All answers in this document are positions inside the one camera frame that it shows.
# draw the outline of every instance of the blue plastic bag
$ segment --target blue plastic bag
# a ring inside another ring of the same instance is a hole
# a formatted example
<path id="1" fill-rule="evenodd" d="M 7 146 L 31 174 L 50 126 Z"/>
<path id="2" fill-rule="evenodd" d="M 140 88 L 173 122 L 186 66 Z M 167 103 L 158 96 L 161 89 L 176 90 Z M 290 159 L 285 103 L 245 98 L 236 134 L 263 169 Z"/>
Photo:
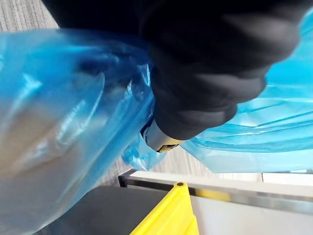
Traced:
<path id="1" fill-rule="evenodd" d="M 105 33 L 0 34 L 0 234 L 73 206 L 151 115 L 140 42 Z"/>
<path id="2" fill-rule="evenodd" d="M 277 172 L 313 168 L 313 12 L 301 25 L 301 42 L 267 74 L 254 100 L 239 104 L 228 123 L 181 144 L 213 172 Z M 162 160 L 138 138 L 125 162 L 147 170 Z"/>

